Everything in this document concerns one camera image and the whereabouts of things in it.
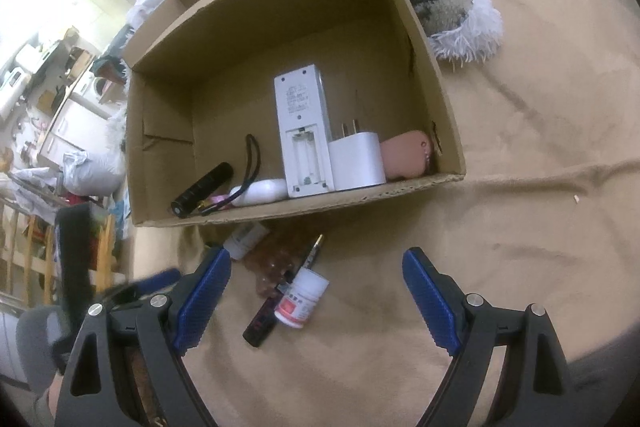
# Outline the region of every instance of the white bag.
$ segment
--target white bag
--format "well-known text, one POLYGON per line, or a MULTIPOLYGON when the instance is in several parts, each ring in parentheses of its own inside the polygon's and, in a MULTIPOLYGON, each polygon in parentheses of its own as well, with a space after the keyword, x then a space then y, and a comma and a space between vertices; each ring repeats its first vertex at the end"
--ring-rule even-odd
POLYGON ((122 184, 125 172, 124 156, 119 151, 65 153, 62 160, 63 185, 76 196, 111 196, 122 184))

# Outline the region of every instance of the washing machine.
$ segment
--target washing machine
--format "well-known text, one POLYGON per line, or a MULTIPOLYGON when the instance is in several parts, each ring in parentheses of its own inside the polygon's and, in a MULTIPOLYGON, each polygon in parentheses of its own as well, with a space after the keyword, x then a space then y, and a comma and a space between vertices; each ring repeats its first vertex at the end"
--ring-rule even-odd
POLYGON ((95 76, 87 70, 76 82, 69 98, 95 114, 109 118, 122 107, 121 103, 113 102, 118 94, 115 91, 118 90, 122 91, 122 86, 117 86, 102 76, 95 76))

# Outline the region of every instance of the pink object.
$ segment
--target pink object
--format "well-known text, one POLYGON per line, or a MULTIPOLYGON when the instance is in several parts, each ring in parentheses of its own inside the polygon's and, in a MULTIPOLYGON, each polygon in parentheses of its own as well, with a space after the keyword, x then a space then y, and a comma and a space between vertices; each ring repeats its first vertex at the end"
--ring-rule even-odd
MULTIPOLYGON (((208 198, 206 198, 206 199, 204 199, 204 200, 202 200, 200 202, 200 204, 198 205, 198 208, 205 208, 206 206, 209 206, 210 204, 220 203, 220 201, 224 201, 228 197, 229 197, 229 194, 219 194, 217 196, 209 196, 208 198)), ((220 208, 220 210, 226 210, 228 208, 233 208, 233 206, 231 206, 231 203, 226 204, 225 206, 220 208)))
POLYGON ((380 152, 387 180, 409 180, 425 174, 433 154, 433 146, 422 131, 409 131, 383 141, 380 152))

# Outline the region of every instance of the white power adapter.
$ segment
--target white power adapter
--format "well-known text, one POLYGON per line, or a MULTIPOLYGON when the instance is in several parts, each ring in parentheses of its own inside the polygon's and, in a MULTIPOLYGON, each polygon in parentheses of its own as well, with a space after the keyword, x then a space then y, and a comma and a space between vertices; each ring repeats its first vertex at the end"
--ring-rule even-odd
POLYGON ((329 144, 335 190, 386 183, 378 135, 374 132, 359 132, 355 120, 353 128, 354 134, 346 136, 346 126, 343 124, 342 132, 345 136, 329 144))

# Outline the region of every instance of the plastic bag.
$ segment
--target plastic bag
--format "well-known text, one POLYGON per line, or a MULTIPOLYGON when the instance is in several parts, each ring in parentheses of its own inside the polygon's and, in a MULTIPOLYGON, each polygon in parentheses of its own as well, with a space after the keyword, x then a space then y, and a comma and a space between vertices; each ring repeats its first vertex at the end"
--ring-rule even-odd
POLYGON ((37 188, 53 188, 55 190, 58 184, 57 171, 49 167, 21 169, 14 172, 14 177, 37 188))
POLYGON ((91 154, 65 153, 62 160, 63 185, 76 196, 111 196, 125 176, 124 156, 118 151, 91 154))

